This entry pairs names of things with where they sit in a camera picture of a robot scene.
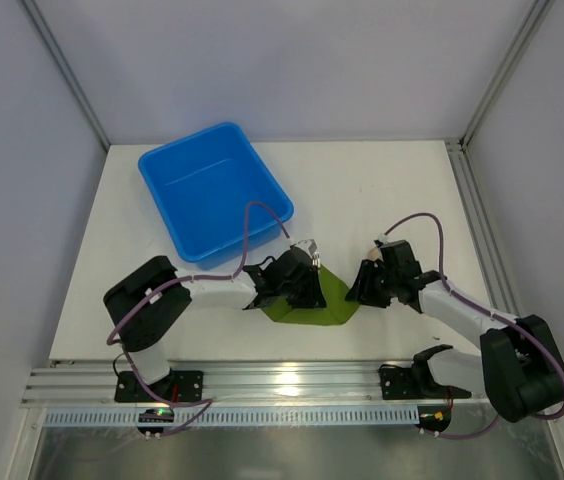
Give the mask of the silver fork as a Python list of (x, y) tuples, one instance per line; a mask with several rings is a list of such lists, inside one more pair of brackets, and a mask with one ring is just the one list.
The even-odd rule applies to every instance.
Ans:
[(321, 259), (318, 253), (312, 256), (312, 266), (316, 270), (319, 270), (321, 268)]

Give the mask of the green paper napkin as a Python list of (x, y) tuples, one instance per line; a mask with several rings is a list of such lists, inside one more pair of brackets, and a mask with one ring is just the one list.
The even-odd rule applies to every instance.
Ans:
[(326, 301), (325, 308), (292, 308), (284, 299), (264, 308), (263, 313), (273, 322), (307, 326), (340, 326), (347, 323), (359, 308), (356, 302), (345, 300), (347, 284), (326, 266), (319, 271), (319, 282)]

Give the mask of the beige cutlery tray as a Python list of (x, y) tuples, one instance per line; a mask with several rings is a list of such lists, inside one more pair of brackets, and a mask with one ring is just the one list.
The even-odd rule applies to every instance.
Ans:
[(378, 247), (374, 247), (367, 253), (366, 258), (373, 262), (382, 260), (382, 253)]

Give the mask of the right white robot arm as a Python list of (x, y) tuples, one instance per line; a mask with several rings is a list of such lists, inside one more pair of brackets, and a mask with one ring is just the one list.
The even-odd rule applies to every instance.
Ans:
[(422, 270), (407, 241), (375, 241), (346, 299), (375, 308), (399, 302), (442, 322), (478, 350), (467, 354), (440, 344), (415, 354), (408, 367), (381, 366), (384, 398), (483, 395), (511, 423), (564, 408), (564, 362), (547, 322), (465, 296), (441, 272)]

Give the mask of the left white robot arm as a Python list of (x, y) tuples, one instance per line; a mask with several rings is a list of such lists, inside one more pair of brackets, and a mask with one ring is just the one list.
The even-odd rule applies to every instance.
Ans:
[(162, 338), (176, 320), (187, 310), (265, 310), (277, 302), (292, 309), (323, 309), (319, 272), (317, 250), (301, 242), (277, 258), (241, 264), (236, 273), (224, 275), (180, 276), (166, 256), (151, 258), (103, 298), (114, 324), (106, 343), (119, 345), (131, 365), (118, 374), (114, 401), (201, 405), (203, 374), (178, 372), (166, 359)]

